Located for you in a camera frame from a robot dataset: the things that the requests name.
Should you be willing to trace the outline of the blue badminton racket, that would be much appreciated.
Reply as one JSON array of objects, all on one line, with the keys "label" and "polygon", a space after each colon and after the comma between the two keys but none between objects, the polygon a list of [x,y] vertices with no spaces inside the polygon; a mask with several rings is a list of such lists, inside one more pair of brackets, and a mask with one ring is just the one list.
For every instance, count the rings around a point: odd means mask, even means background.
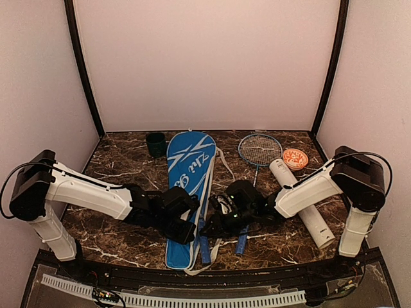
[{"label": "blue badminton racket", "polygon": [[211,263],[211,250],[209,247],[209,241],[206,236],[200,236],[200,254],[203,265],[210,265]]},{"label": "blue badminton racket", "polygon": [[253,187],[256,186],[260,167],[267,167],[272,161],[283,154],[281,144],[277,139],[262,133],[250,134],[244,137],[238,145],[240,157],[256,167]]}]

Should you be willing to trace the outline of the blue racket bag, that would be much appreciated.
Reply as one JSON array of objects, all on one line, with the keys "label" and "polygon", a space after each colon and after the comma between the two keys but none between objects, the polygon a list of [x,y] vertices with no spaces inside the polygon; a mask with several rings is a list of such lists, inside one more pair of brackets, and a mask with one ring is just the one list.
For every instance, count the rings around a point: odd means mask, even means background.
[{"label": "blue racket bag", "polygon": [[197,226],[195,239],[188,244],[179,244],[172,240],[166,242],[166,266],[169,269],[182,270],[190,276],[198,275],[211,267],[216,260],[221,242],[218,239],[214,247],[210,248],[210,265],[203,265],[199,231],[206,222],[217,153],[228,172],[231,172],[222,150],[217,147],[210,135],[203,132],[189,131],[176,134],[168,144],[166,152],[169,187],[181,187],[190,196],[197,196],[200,202],[199,208],[192,216],[187,212],[182,215],[182,219]]}]

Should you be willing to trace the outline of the white shuttlecock tube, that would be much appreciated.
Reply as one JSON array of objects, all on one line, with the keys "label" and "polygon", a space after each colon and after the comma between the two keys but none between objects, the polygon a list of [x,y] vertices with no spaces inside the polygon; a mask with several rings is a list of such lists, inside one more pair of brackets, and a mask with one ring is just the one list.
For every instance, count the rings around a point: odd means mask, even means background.
[{"label": "white shuttlecock tube", "polygon": [[[281,187],[297,182],[293,173],[281,158],[274,160],[269,165],[269,169]],[[314,205],[300,211],[298,215],[319,249],[324,249],[335,240],[335,236]]]}]

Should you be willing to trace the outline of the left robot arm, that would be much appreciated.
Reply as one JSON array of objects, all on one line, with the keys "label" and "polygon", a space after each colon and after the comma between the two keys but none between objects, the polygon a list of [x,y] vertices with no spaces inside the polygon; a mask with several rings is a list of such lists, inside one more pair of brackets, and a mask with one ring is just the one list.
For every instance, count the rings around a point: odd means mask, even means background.
[{"label": "left robot arm", "polygon": [[57,162],[51,150],[15,167],[4,180],[2,191],[12,177],[10,213],[3,217],[29,223],[77,280],[86,279],[91,267],[81,258],[80,244],[55,216],[50,205],[53,201],[100,212],[129,225],[154,228],[180,244],[195,238],[196,225],[183,215],[192,216],[200,202],[181,187],[160,192],[145,191],[137,184],[110,184]]}]

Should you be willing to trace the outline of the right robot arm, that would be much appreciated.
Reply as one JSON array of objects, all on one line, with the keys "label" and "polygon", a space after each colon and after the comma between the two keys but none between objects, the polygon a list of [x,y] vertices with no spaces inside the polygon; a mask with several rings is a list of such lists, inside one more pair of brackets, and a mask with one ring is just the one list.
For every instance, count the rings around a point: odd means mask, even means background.
[{"label": "right robot arm", "polygon": [[232,201],[232,210],[226,214],[215,211],[199,234],[209,238],[234,237],[251,223],[280,223],[322,200],[343,194],[350,200],[351,208],[339,241],[338,256],[328,263],[328,273],[333,278],[342,278],[353,267],[352,258],[359,254],[363,240],[385,204],[392,184],[385,181],[383,168],[389,166],[379,154],[340,146],[322,167],[267,197],[250,181],[237,180],[225,190]]}]

